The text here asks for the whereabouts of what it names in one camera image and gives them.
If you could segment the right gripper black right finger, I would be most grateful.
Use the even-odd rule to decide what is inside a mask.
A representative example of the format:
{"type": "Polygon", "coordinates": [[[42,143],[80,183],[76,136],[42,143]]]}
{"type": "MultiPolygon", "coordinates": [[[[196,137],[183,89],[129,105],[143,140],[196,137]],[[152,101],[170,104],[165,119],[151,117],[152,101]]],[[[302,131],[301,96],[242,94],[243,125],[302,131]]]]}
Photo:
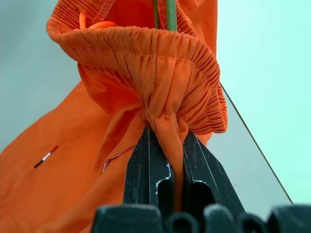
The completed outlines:
{"type": "Polygon", "coordinates": [[[188,133],[183,147],[183,209],[192,215],[202,215],[205,207],[220,204],[233,215],[244,213],[222,164],[194,133],[188,133]]]}

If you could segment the dark green wire hanger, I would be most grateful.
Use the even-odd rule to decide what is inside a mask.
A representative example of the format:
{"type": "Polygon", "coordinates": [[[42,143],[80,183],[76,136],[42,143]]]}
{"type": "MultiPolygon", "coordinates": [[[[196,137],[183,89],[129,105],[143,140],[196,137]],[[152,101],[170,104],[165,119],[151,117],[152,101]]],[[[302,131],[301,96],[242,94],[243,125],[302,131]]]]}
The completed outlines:
{"type": "MultiPolygon", "coordinates": [[[[153,1],[154,10],[154,22],[155,28],[160,29],[159,13],[158,13],[158,0],[153,1]]],[[[168,31],[178,31],[177,29],[177,15],[176,15],[176,1],[175,0],[165,0],[166,5],[166,16],[167,16],[167,30],[168,31]]]]}

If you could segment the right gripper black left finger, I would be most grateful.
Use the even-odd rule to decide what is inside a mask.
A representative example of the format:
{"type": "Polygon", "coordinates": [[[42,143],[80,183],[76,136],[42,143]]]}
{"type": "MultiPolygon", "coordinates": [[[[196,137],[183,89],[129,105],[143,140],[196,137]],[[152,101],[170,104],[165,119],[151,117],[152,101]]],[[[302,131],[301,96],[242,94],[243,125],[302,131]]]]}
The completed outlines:
{"type": "Polygon", "coordinates": [[[123,204],[150,204],[171,214],[173,199],[173,170],[147,125],[127,164],[123,204]]]}

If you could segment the orange shorts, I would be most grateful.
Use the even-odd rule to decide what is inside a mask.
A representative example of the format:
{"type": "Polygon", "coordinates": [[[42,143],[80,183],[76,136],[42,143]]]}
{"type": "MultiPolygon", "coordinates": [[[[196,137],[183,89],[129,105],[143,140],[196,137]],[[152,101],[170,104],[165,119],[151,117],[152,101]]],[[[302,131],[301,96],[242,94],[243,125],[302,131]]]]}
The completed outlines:
{"type": "Polygon", "coordinates": [[[146,125],[175,175],[180,209],[188,132],[227,130],[216,60],[217,0],[58,0],[52,41],[80,82],[0,153],[0,233],[89,233],[96,209],[121,204],[126,167],[146,125]]]}

